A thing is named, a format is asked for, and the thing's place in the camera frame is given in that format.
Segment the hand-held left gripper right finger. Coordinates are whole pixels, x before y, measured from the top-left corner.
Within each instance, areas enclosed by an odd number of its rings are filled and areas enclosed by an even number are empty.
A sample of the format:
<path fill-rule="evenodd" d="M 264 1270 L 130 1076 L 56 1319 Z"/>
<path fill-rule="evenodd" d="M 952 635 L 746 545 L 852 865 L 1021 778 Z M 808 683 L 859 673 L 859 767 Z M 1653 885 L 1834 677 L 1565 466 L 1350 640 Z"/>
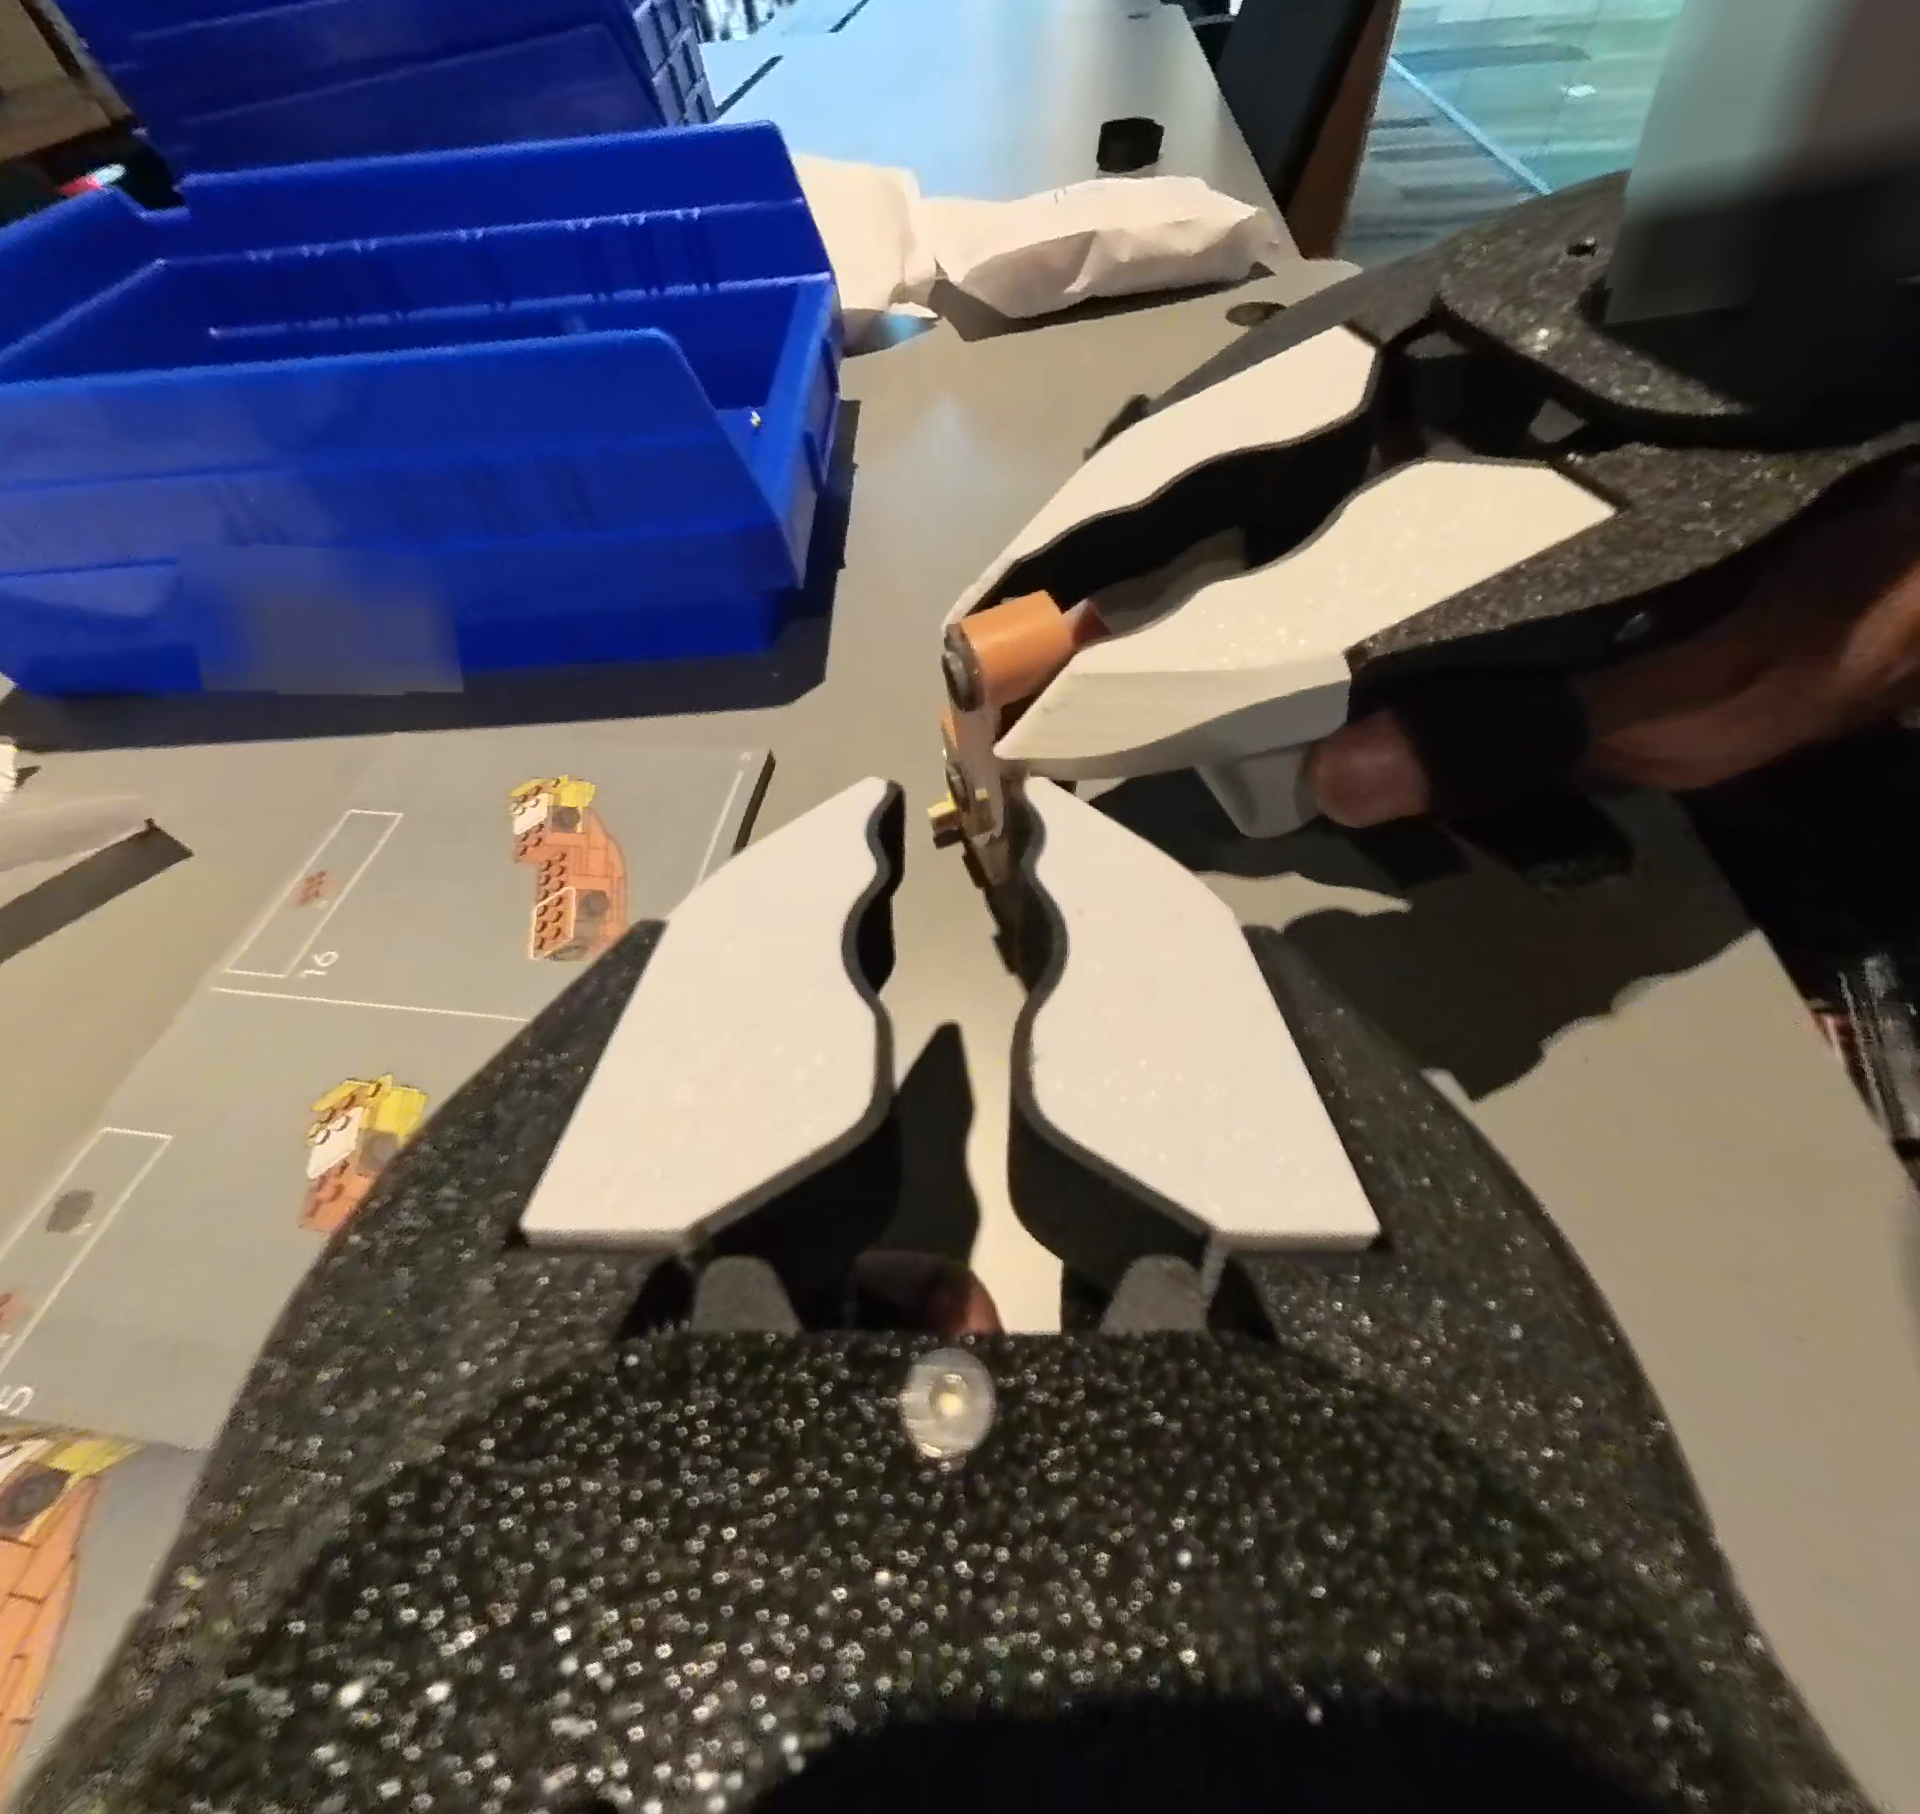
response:
<path fill-rule="evenodd" d="M 1046 959 L 1014 1110 L 1052 1162 L 1023 1218 L 1064 1256 L 1347 1255 L 1380 1223 L 1235 911 L 1048 779 L 1021 796 Z"/>

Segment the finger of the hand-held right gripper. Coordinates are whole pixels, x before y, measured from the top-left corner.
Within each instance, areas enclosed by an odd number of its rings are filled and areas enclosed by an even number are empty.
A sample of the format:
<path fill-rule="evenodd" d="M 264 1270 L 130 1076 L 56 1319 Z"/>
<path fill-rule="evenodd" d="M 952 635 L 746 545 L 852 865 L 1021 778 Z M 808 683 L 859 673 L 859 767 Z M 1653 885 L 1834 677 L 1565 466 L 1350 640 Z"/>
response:
<path fill-rule="evenodd" d="M 1347 718 L 1359 644 L 1610 517 L 1546 464 L 1411 463 L 1288 554 L 1077 653 L 1000 738 L 998 759 L 1083 779 L 1310 746 Z"/>
<path fill-rule="evenodd" d="M 1154 412 L 1089 457 L 951 610 L 1017 647 L 1285 616 L 1318 647 L 1339 517 L 1371 445 L 1380 352 L 1330 329 Z"/>

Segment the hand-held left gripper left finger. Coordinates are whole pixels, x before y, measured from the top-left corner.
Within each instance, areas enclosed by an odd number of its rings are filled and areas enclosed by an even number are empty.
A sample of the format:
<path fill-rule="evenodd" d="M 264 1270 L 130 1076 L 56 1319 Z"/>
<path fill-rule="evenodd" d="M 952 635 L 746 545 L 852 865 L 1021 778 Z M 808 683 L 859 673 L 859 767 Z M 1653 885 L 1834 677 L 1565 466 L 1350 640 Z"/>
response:
<path fill-rule="evenodd" d="M 867 776 L 683 898 L 522 1209 L 528 1245 L 692 1255 L 876 1134 L 903 826 L 901 787 Z"/>

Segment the orange toy brick assembly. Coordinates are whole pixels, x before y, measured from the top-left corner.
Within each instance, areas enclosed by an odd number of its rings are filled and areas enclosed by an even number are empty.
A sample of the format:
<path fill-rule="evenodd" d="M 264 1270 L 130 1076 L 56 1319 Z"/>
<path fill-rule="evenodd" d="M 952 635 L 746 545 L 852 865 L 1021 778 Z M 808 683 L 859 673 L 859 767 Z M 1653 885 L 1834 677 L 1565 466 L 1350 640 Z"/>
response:
<path fill-rule="evenodd" d="M 1006 885 L 1014 871 L 1010 794 L 1017 792 L 1020 776 L 1002 770 L 998 742 L 1076 653 L 1107 635 L 1095 602 L 1061 609 L 1048 594 L 998 602 L 945 627 L 946 799 L 932 807 L 930 821 L 936 840 L 963 844 L 983 890 Z"/>

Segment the person's right forearm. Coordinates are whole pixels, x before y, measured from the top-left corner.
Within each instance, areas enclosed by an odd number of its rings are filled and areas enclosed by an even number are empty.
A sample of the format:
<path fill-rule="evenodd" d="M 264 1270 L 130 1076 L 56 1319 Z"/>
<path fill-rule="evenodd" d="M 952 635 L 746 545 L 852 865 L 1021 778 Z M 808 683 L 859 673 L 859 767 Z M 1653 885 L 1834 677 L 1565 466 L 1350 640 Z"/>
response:
<path fill-rule="evenodd" d="M 1682 811 L 1800 988 L 1874 955 L 1915 974 L 1915 730 L 1804 748 L 1683 794 Z"/>

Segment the grey desk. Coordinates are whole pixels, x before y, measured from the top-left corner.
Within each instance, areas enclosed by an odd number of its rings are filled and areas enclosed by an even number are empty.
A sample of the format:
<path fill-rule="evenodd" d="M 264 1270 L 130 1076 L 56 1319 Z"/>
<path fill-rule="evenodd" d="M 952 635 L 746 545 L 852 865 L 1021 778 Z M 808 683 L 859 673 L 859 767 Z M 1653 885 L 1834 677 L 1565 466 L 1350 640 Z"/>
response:
<path fill-rule="evenodd" d="M 1615 283 L 1635 245 L 1621 210 Z M 958 455 L 890 500 L 980 578 L 1031 519 L 986 508 L 1039 505 Z M 1087 791 L 1170 771 L 1006 771 L 1014 871 L 945 925 L 1017 999 L 1000 1116 L 1031 1234 L 1021 796 L 1048 779 L 1138 836 Z M 1552 791 L 1494 821 L 1565 814 Z M 1788 1554 L 1736 1562 L 1705 1417 L 1628 1331 L 1629 1280 L 1703 1282 L 1696 1333 L 1763 1307 L 1811 1329 L 1810 1239 L 1740 1314 L 1715 1297 L 1760 1188 L 1629 1174 L 1633 1253 L 1593 1276 L 1304 930 L 1238 920 L 1371 1247 L 1031 1234 L 1097 1322 L 801 1326 L 886 1214 L 894 1068 L 870 1141 L 712 1245 L 518 1231 L 667 921 L 477 1070 L 321 1259 L 46 1811 L 1893 1811 L 1866 1679 L 1788 1664 L 1763 1599 Z"/>

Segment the person's right hand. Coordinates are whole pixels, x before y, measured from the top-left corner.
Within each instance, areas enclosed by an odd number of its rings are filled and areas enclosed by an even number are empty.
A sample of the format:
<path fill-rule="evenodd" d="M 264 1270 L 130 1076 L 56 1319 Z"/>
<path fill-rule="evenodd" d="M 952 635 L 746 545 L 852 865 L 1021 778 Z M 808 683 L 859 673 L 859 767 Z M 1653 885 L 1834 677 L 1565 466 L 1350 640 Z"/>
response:
<path fill-rule="evenodd" d="M 1712 627 L 1591 676 L 1431 682 L 1308 751 L 1347 830 L 1563 783 L 1687 792 L 1915 712 L 1918 483 L 1891 475 L 1769 551 Z"/>

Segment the white paper bag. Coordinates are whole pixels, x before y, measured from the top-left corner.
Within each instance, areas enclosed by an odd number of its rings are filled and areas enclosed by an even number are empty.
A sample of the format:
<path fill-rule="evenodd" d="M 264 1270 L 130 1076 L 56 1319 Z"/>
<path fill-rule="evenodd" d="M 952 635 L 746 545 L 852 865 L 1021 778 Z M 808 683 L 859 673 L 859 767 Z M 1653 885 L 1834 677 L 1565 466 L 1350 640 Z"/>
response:
<path fill-rule="evenodd" d="M 807 152 L 793 168 L 836 279 L 847 356 L 934 324 L 937 261 L 917 175 Z"/>
<path fill-rule="evenodd" d="M 1276 215 L 1192 175 L 1101 175 L 1006 200 L 928 197 L 917 230 L 940 283 L 1002 319 L 1300 261 Z"/>

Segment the grey instruction booklet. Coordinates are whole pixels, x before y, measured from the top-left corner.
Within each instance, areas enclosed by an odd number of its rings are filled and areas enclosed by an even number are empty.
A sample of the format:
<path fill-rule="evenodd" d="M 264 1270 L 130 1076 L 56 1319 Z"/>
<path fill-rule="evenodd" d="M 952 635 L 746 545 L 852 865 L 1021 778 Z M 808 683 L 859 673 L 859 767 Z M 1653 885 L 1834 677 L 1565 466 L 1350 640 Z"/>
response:
<path fill-rule="evenodd" d="M 100 1681 L 288 1297 L 429 1116 L 746 840 L 764 746 L 354 742 L 4 1224 L 4 1811 Z"/>

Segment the black panel with wooden edge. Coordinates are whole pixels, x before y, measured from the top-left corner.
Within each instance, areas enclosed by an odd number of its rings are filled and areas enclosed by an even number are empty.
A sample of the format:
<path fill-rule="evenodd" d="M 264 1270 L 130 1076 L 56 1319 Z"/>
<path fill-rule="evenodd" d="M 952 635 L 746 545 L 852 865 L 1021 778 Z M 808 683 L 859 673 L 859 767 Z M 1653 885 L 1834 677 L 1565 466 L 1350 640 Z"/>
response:
<path fill-rule="evenodd" d="M 1222 98 L 1287 230 L 1329 257 L 1344 230 L 1401 0 L 1241 0 Z"/>

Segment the blue plastic bin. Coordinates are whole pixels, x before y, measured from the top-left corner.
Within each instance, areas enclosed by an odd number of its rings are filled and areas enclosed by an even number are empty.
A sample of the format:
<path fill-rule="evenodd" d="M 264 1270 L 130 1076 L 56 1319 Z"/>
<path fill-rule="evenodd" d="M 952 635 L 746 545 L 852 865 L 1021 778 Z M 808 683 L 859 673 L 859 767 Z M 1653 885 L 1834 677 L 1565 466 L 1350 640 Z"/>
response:
<path fill-rule="evenodd" d="M 808 582 L 842 303 L 771 122 L 98 191 L 3 267 L 24 695 L 755 653 Z"/>

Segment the stack of blue bins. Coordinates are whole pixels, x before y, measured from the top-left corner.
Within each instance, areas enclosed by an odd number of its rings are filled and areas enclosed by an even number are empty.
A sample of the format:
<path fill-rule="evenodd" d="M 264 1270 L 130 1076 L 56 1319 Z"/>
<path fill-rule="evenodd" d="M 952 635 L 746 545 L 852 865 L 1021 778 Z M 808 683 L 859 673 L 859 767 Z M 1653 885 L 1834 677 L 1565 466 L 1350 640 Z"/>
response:
<path fill-rule="evenodd" d="M 175 175 L 714 120 L 692 0 L 53 0 Z"/>

